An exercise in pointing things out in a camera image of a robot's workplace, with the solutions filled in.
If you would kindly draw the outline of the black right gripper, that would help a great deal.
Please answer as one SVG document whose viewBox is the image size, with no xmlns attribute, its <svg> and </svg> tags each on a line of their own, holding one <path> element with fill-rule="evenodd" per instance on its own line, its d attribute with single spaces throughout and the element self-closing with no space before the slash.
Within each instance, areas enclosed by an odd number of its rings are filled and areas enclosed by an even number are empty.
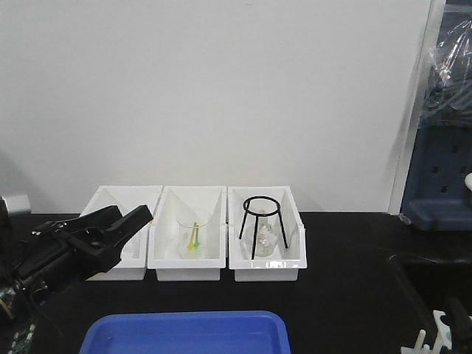
<svg viewBox="0 0 472 354">
<path fill-rule="evenodd" d="M 471 353 L 471 318 L 458 298 L 445 300 L 445 316 L 451 332 L 451 349 L 444 347 L 440 352 Z"/>
</svg>

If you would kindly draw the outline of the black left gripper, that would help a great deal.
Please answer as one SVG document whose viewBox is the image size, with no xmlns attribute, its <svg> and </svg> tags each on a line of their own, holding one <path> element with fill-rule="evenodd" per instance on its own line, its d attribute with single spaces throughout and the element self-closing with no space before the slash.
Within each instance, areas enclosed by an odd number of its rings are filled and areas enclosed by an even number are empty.
<svg viewBox="0 0 472 354">
<path fill-rule="evenodd" d="M 13 269 L 18 290 L 57 293 L 70 285 L 110 271 L 121 261 L 125 244 L 152 220 L 140 205 L 123 215 L 111 205 L 64 221 L 48 221 L 33 231 L 27 253 Z"/>
</svg>

